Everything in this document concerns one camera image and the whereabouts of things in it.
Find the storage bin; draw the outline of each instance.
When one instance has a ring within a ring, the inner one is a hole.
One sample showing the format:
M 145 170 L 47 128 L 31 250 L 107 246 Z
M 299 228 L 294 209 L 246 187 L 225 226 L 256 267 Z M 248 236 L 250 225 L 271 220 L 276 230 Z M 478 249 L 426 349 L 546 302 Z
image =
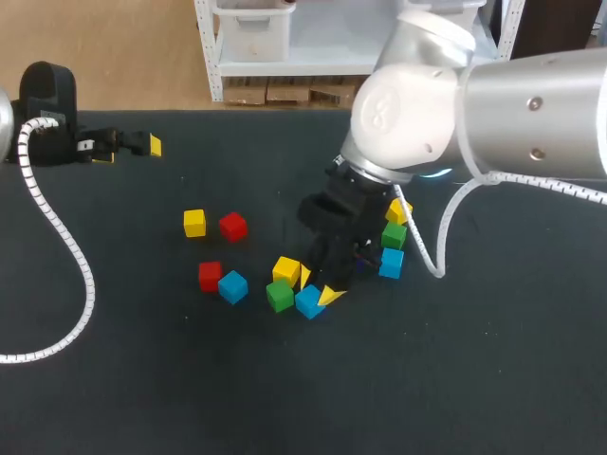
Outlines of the storage bin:
M 222 52 L 233 62 L 286 60 L 294 10 L 280 0 L 218 0 L 213 12 L 223 30 Z
M 472 31 L 478 9 L 487 0 L 402 0 L 404 9 L 423 9 L 446 17 L 460 27 Z

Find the block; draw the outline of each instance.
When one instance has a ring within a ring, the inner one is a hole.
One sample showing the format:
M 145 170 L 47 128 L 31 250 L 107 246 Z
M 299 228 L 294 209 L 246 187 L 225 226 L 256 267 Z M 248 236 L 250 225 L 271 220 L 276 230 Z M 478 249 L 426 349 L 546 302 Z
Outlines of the block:
M 381 267 L 379 276 L 398 280 L 405 253 L 398 249 L 384 248 L 381 254 Z
M 299 261 L 281 256 L 272 269 L 272 280 L 276 282 L 285 279 L 293 287 L 300 278 L 300 273 L 301 266 Z
M 319 298 L 319 306 L 326 306 L 329 303 L 333 303 L 345 293 L 346 291 L 334 291 L 329 286 L 325 286 L 322 290 L 321 297 Z
M 203 292 L 217 292 L 221 277 L 221 264 L 218 262 L 202 263 L 198 266 L 198 282 Z
M 219 280 L 219 295 L 234 305 L 248 294 L 248 283 L 238 272 L 232 270 Z
M 414 206 L 409 203 L 407 203 L 407 206 L 409 207 L 409 211 L 413 212 Z M 407 215 L 405 215 L 405 211 L 402 209 L 398 198 L 392 201 L 388 211 L 386 211 L 386 220 L 390 223 L 396 223 L 397 225 L 404 225 L 407 223 Z
M 407 227 L 397 223 L 388 223 L 381 233 L 381 246 L 390 249 L 401 249 L 407 238 Z
M 310 284 L 295 296 L 295 307 L 308 319 L 312 319 L 326 308 L 326 306 L 319 306 L 320 298 L 321 291 Z
M 162 142 L 154 135 L 150 135 L 150 155 L 162 156 Z
M 202 209 L 184 211 L 183 228 L 186 231 L 186 237 L 204 237 L 207 235 L 205 211 Z
M 312 272 L 310 271 L 310 269 L 302 264 L 302 272 L 300 274 L 300 278 L 301 278 L 300 279 L 300 291 L 305 288 L 305 284 L 307 283 L 308 279 L 310 278 L 311 273 Z
M 295 304 L 295 294 L 289 282 L 285 279 L 270 283 L 266 286 L 266 293 L 267 300 L 276 313 L 280 313 Z
M 238 242 L 247 237 L 247 221 L 238 213 L 233 212 L 219 220 L 219 230 L 230 242 Z

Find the white cable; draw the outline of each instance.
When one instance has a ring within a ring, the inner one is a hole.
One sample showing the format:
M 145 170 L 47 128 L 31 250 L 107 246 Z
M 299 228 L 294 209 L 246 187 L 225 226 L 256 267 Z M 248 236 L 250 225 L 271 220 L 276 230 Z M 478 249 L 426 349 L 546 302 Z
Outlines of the white cable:
M 72 341 L 74 341 L 74 339 L 76 339 L 78 335 L 83 331 L 87 322 L 91 318 L 91 315 L 93 313 L 93 306 L 95 305 L 95 281 L 93 280 L 93 274 L 91 272 L 90 267 L 88 266 L 88 262 L 86 261 L 83 252 L 80 250 L 80 247 L 67 230 L 67 227 L 65 227 L 65 225 L 57 216 L 57 214 L 53 211 L 51 206 L 45 200 L 45 197 L 42 195 L 40 189 L 38 188 L 38 183 L 36 182 L 36 179 L 33 176 L 33 172 L 31 171 L 31 167 L 29 164 L 29 135 L 36 130 L 43 130 L 45 128 L 57 128 L 58 126 L 59 123 L 54 118 L 33 118 L 27 121 L 21 127 L 21 132 L 19 133 L 19 138 L 17 139 L 17 152 L 19 155 L 21 173 L 23 174 L 23 177 L 26 181 L 26 185 L 28 185 L 31 197 L 38 205 L 40 211 L 45 215 L 46 219 L 50 221 L 53 227 L 57 230 L 57 233 L 59 233 L 61 238 L 64 240 L 65 245 L 74 256 L 74 260 L 78 263 L 78 267 L 83 273 L 84 290 L 86 291 L 84 311 L 83 314 L 80 316 L 78 323 L 71 330 L 71 332 L 52 346 L 28 354 L 0 354 L 0 363 L 32 362 L 34 360 L 40 360 L 41 358 L 57 354 L 59 351 L 69 345 Z
M 583 199 L 585 201 L 595 202 L 597 204 L 607 206 L 607 193 L 602 191 L 590 190 L 579 185 L 574 185 L 572 183 L 561 182 L 560 180 L 555 180 L 553 178 L 519 175 L 516 173 L 488 173 L 486 174 L 486 178 L 491 181 L 492 185 L 500 184 L 502 182 L 530 185 L 532 187 L 560 192 L 562 194 L 577 197 L 578 199 Z M 468 196 L 472 191 L 482 186 L 483 184 L 479 181 L 474 179 L 470 180 L 466 185 L 461 187 L 453 195 L 450 202 L 447 204 L 447 208 L 443 213 L 438 228 L 438 236 L 436 240 L 436 265 L 434 265 L 430 254 L 428 253 L 428 249 L 426 248 L 426 245 L 424 244 L 424 241 L 421 238 L 421 235 L 419 234 L 419 230 L 415 225 L 413 215 L 409 210 L 409 206 L 407 205 L 407 201 L 402 193 L 402 190 L 398 185 L 395 185 L 396 196 L 398 197 L 398 200 L 400 201 L 400 204 L 407 215 L 409 229 L 411 230 L 411 233 L 414 236 L 415 243 L 417 244 L 417 249 L 419 249 L 424 264 L 426 265 L 426 267 L 428 267 L 430 273 L 432 273 L 436 278 L 443 278 L 446 273 L 445 256 L 447 252 L 447 235 L 449 232 L 451 219 L 453 218 L 455 211 L 462 203 L 462 201 L 466 198 L 466 196 Z

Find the cube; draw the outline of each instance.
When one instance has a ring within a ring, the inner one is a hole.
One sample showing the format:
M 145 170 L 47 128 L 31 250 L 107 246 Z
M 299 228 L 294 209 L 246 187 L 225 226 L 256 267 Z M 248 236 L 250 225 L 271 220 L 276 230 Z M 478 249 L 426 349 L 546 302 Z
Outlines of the cube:
M 205 211 L 202 209 L 184 211 L 183 228 L 186 231 L 186 237 L 204 237 L 207 235 Z
M 409 207 L 409 211 L 413 212 L 414 207 L 409 203 L 407 203 L 407 206 Z M 386 220 L 388 220 L 390 223 L 396 223 L 397 225 L 404 225 L 405 223 L 407 223 L 407 215 L 402 209 L 398 198 L 396 198 L 390 204 L 390 207 L 386 212 Z
M 321 291 L 312 284 L 305 287 L 295 296 L 295 307 L 308 319 L 320 314 L 326 306 L 319 306 Z
M 238 242 L 247 237 L 247 221 L 238 213 L 233 212 L 219 221 L 219 230 L 228 241 Z
M 300 278 L 300 273 L 301 266 L 299 261 L 294 261 L 285 256 L 281 256 L 272 269 L 272 280 L 275 282 L 278 280 L 287 280 L 289 285 L 293 287 Z
M 405 253 L 398 249 L 384 248 L 381 254 L 379 276 L 398 280 Z
M 295 294 L 289 282 L 280 279 L 266 286 L 267 300 L 276 313 L 289 308 L 295 304 Z
M 390 249 L 401 249 L 407 237 L 407 227 L 397 223 L 388 223 L 381 234 L 381 246 Z
M 202 263 L 198 266 L 198 281 L 203 292 L 217 292 L 221 280 L 221 264 Z
M 248 283 L 238 272 L 232 270 L 219 280 L 219 295 L 234 305 L 248 294 Z

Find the white shelf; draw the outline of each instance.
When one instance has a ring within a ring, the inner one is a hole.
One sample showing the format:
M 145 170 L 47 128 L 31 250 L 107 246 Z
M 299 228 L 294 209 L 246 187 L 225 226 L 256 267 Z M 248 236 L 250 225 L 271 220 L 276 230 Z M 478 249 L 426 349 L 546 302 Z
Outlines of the white shelf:
M 291 45 L 284 62 L 234 62 L 221 52 L 221 76 L 332 76 L 371 74 L 396 21 L 392 3 L 344 8 L 340 1 L 305 0 L 293 12 Z M 477 20 L 475 62 L 495 60 L 497 47 Z

